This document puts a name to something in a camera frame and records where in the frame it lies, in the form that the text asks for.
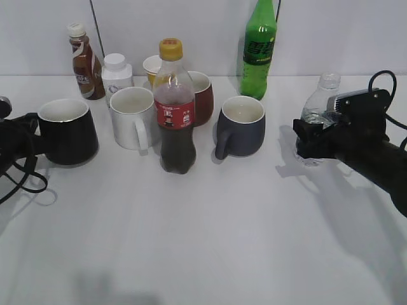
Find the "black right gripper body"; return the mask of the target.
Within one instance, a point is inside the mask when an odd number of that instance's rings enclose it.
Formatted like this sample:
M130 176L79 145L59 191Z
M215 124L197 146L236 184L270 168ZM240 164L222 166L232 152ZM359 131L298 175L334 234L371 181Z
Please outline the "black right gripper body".
M389 159L390 142L386 135L385 115L390 106L390 93L380 89L376 108L369 105L362 113L335 115L334 134L317 141L321 158Z

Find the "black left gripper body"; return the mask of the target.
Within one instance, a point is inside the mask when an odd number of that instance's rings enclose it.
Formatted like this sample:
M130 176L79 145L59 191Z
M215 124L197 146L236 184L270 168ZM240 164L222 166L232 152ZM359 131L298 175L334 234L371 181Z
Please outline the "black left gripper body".
M14 119L6 119L12 106L7 97L1 96L1 173L6 173L12 163L47 151L46 140L36 135L39 117L35 112Z

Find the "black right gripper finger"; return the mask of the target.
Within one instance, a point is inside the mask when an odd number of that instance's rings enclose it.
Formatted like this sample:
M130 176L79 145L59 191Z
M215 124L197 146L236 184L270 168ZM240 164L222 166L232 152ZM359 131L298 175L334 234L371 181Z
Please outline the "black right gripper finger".
M321 159L320 148L313 143L296 142L296 154L303 159Z
M307 123L302 119L293 120L293 130L300 140L328 139L334 134L334 127L324 128L323 124Z

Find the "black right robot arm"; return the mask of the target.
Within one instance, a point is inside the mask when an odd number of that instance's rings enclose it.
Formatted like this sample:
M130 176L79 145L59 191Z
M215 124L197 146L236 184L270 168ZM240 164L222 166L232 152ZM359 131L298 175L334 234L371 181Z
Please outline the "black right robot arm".
M389 193L397 210L406 214L406 151L390 143L385 114L390 93L384 89L330 97L327 109L337 120L322 124L294 119L302 158L338 159Z

